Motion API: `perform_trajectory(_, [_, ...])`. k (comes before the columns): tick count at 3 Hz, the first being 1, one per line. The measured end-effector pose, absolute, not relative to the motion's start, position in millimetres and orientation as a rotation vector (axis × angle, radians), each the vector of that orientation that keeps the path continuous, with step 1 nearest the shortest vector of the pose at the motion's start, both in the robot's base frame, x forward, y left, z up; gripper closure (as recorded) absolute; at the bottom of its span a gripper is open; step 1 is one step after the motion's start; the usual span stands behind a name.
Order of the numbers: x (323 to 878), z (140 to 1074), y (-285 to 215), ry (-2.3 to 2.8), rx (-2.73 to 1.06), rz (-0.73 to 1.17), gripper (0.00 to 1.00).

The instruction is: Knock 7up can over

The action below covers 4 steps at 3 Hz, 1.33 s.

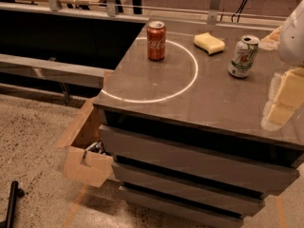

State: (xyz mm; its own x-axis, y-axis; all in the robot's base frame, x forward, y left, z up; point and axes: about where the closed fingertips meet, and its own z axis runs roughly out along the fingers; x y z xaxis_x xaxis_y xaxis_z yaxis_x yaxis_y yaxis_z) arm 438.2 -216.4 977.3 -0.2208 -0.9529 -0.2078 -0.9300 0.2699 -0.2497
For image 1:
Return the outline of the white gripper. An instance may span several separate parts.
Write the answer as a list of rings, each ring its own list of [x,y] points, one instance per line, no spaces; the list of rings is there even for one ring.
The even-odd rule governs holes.
[[[274,29],[258,46],[278,50],[282,61],[298,66],[283,74],[276,73],[270,84],[261,126],[268,131],[277,131],[304,104],[304,9],[295,9],[283,26]]]

